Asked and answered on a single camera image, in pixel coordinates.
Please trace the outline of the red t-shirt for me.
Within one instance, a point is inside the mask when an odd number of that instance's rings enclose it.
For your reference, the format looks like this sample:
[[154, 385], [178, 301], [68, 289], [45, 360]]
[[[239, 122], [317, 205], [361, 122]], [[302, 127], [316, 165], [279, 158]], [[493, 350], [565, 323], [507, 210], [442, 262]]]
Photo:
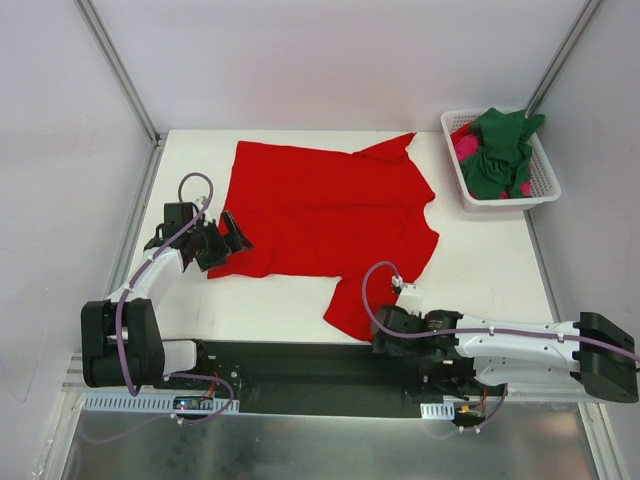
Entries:
[[413, 282], [439, 240], [425, 220], [435, 194], [407, 152], [413, 138], [353, 153], [239, 142], [224, 208], [254, 247], [209, 278], [336, 277], [324, 320], [372, 340], [365, 309], [392, 305], [396, 296], [388, 271], [371, 266], [390, 261]]

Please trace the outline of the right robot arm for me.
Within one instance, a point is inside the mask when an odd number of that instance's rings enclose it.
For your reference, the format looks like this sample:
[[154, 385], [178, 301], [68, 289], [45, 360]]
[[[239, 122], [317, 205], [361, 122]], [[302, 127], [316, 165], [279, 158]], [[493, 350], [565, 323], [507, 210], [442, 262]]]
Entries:
[[457, 398], [533, 384], [578, 385], [605, 402], [639, 400], [635, 341], [599, 313], [583, 312], [572, 322], [517, 324], [385, 306], [370, 318], [375, 353], [405, 360], [423, 384]]

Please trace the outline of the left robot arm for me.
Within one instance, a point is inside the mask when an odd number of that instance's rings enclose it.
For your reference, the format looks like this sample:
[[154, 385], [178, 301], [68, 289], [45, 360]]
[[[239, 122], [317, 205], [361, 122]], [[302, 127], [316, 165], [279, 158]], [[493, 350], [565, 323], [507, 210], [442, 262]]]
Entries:
[[191, 263], [208, 272], [253, 244], [229, 211], [222, 226], [207, 220], [192, 202], [164, 205], [164, 221], [145, 244], [130, 278], [106, 299], [81, 310], [83, 377], [91, 388], [154, 386], [176, 373], [192, 389], [205, 386], [212, 366], [195, 340], [164, 340], [156, 319], [171, 286]]

